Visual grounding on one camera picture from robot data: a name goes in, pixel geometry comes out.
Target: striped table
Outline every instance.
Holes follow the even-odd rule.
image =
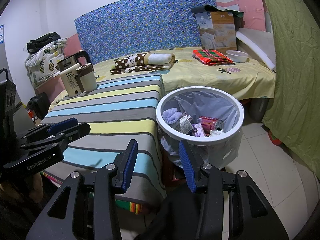
[[[139,213],[141,207],[158,206],[166,193],[161,182],[162,156],[157,139],[156,106],[164,94],[160,74],[143,74],[100,82],[90,93],[64,97],[43,123],[72,117],[87,122],[89,135],[69,144],[64,160],[44,171],[62,183],[72,171],[82,174],[112,163],[130,139],[138,142],[131,185],[117,204]]]

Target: black case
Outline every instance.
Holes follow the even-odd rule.
[[[41,120],[47,115],[50,107],[50,101],[46,93],[40,93],[34,96],[28,102],[28,108],[35,111],[38,118]]]
[[[60,38],[60,35],[57,33],[48,33],[36,40],[31,40],[27,43],[28,52],[30,54],[35,54],[45,45],[49,44],[50,42],[56,41]]]

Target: white trash can rim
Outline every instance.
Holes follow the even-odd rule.
[[[162,112],[161,112],[162,106],[164,106],[166,102],[168,102],[171,98],[175,97],[176,95],[180,95],[185,92],[196,92],[196,91],[213,93],[230,101],[237,109],[238,122],[236,123],[236,125],[228,132],[223,133],[221,135],[214,136],[214,137],[195,137],[195,136],[180,133],[175,129],[171,128],[162,118]],[[216,88],[210,88],[210,87],[194,86],[194,87],[180,88],[175,91],[172,91],[171,93],[165,95],[160,100],[156,109],[156,120],[159,126],[162,128],[162,130],[164,130],[164,132],[168,134],[171,138],[178,141],[185,139],[188,141],[189,144],[192,144],[192,145],[214,145],[214,144],[227,141],[229,138],[233,137],[237,132],[239,132],[243,123],[243,119],[244,119],[244,109],[241,103],[237,99],[235,99],[232,95],[222,90],[219,90]]]

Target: plastic bowl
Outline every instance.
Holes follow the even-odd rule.
[[[227,57],[234,62],[244,63],[247,61],[248,54],[238,50],[227,50]]]

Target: red soda can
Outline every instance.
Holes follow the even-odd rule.
[[[197,123],[200,123],[203,130],[207,133],[210,133],[210,131],[221,131],[223,129],[223,121],[218,118],[201,116],[198,118]]]

